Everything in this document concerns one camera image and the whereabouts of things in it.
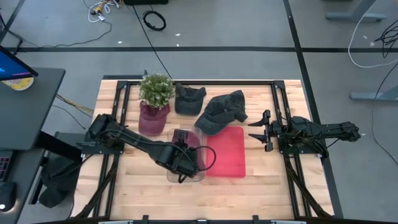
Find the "black cap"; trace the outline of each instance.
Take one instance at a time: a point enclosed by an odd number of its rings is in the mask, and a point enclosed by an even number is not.
[[[177,83],[175,85],[175,112],[184,115],[200,114],[205,96],[205,87],[195,89]]]
[[[195,127],[200,128],[206,135],[213,136],[235,119],[243,122],[246,118],[248,116],[244,112],[244,95],[241,90],[238,90],[212,98],[205,112],[196,121]]]

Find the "computer monitor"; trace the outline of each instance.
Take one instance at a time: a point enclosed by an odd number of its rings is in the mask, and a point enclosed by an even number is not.
[[[37,75],[37,72],[0,46],[0,81],[36,77]]]

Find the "black cloth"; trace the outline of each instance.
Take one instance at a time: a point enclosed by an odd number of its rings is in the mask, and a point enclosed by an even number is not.
[[[184,115],[198,115],[206,96],[206,89],[184,87],[177,83],[175,85],[175,112]]]
[[[47,208],[61,203],[65,197],[76,188],[80,163],[64,157],[58,157],[44,165],[40,177],[47,187],[40,194],[39,202]]]
[[[243,122],[248,118],[244,110],[244,95],[241,90],[216,96],[207,104],[195,127],[200,128],[208,136],[214,136],[235,119]]]

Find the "white wire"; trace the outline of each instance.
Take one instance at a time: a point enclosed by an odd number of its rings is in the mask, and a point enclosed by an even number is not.
[[[101,19],[97,19],[97,20],[95,20],[95,21],[92,21],[92,20],[90,19],[90,17],[91,17],[91,9],[92,9],[94,6],[97,6],[97,5],[101,4],[101,3],[102,3],[102,1],[100,1],[99,3],[96,3],[96,4],[92,5],[92,6],[90,6],[90,8],[88,9],[88,21],[89,21],[89,22],[94,23],[94,22],[99,22],[99,21],[101,21]],[[114,6],[114,4],[113,4],[113,3],[109,3],[109,2],[105,3],[105,5],[104,5],[105,12],[109,14],[109,13],[111,12],[111,8],[109,8],[108,5]]]
[[[365,15],[371,10],[371,8],[372,8],[373,6],[374,6],[374,4],[362,15],[362,18],[358,21],[358,23],[357,23],[357,25],[356,25],[356,27],[355,27],[355,29],[354,29],[353,35],[351,36],[351,40],[350,40],[349,46],[348,46],[348,55],[349,55],[349,58],[350,58],[351,61],[352,61],[356,66],[358,66],[359,68],[376,68],[376,67],[386,66],[386,65],[390,65],[390,64],[392,64],[392,63],[398,62],[398,58],[397,58],[397,59],[395,59],[394,61],[389,62],[389,63],[380,64],[380,65],[368,65],[368,66],[365,66],[365,65],[359,65],[359,64],[357,64],[357,63],[354,61],[353,57],[351,56],[351,52],[350,52],[349,50],[350,50],[350,48],[351,48],[351,44],[353,43],[353,39],[354,39],[354,36],[355,36],[356,29],[358,28],[359,24],[361,23],[361,21],[363,20],[363,18],[365,17]]]

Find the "potted plant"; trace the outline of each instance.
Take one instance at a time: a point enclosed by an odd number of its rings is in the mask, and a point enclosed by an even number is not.
[[[140,115],[138,131],[147,136],[160,135],[174,96],[173,81],[160,73],[145,75],[139,84]]]

